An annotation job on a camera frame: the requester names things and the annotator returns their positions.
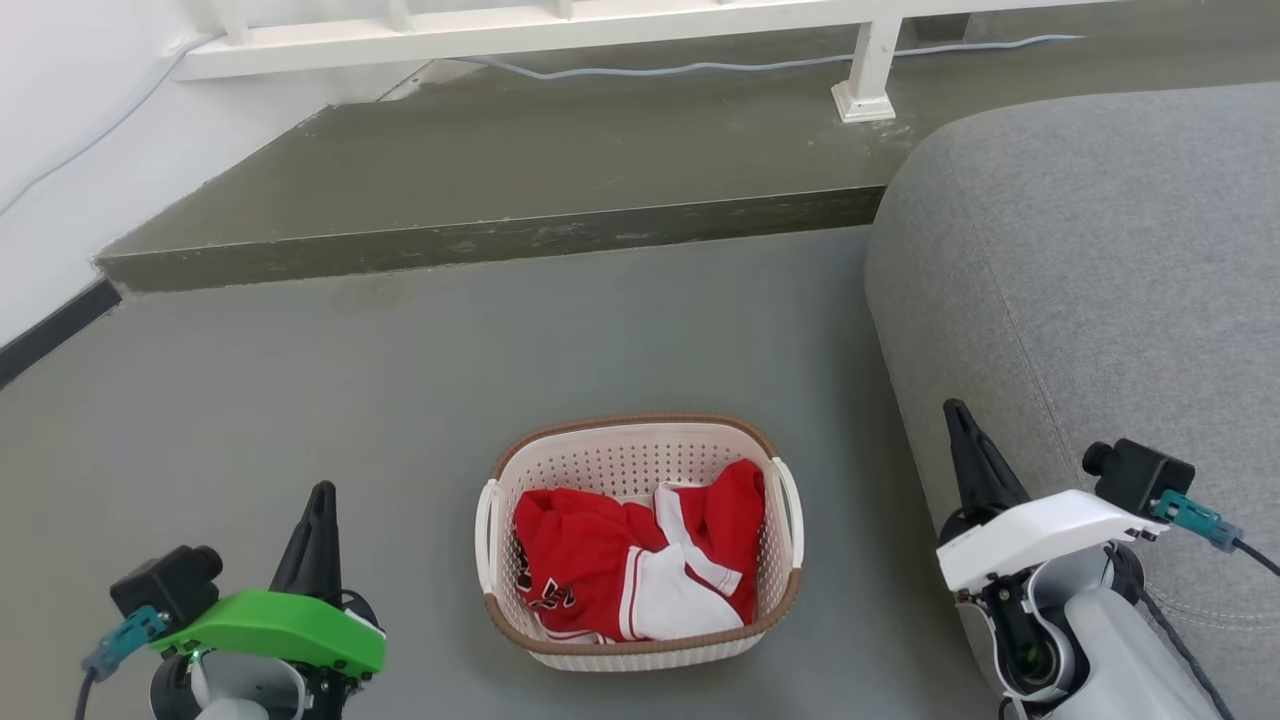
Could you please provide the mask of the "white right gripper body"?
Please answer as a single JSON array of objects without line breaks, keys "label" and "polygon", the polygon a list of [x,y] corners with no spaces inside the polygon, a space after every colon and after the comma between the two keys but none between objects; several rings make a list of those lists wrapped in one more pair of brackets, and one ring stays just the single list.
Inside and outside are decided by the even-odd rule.
[{"label": "white right gripper body", "polygon": [[1155,538],[1167,527],[1079,489],[1018,505],[937,548],[948,591],[980,593],[1002,577],[1107,541]]}]

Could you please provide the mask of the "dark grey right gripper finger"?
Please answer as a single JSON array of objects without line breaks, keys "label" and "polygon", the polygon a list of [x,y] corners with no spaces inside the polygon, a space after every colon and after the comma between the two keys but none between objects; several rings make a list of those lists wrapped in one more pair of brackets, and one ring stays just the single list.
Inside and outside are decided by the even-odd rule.
[{"label": "dark grey right gripper finger", "polygon": [[946,400],[943,415],[960,495],[960,506],[943,524],[947,544],[1009,509],[1030,502],[1030,496],[961,400]]}]

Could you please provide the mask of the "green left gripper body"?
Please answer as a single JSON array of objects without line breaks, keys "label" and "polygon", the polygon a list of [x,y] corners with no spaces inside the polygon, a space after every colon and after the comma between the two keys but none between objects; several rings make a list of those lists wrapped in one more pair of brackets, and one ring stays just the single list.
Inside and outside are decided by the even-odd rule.
[{"label": "green left gripper body", "polygon": [[219,600],[150,648],[161,655],[211,650],[330,669],[355,680],[383,671],[387,637],[353,612],[302,594],[248,589]]}]

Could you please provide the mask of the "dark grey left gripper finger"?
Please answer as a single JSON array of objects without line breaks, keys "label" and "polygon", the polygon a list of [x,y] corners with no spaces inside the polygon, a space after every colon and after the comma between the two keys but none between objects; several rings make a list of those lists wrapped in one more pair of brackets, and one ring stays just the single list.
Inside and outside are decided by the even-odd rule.
[{"label": "dark grey left gripper finger", "polygon": [[271,592],[302,594],[334,607],[339,605],[340,534],[335,505],[333,483],[323,480],[312,487],[269,584]]}]

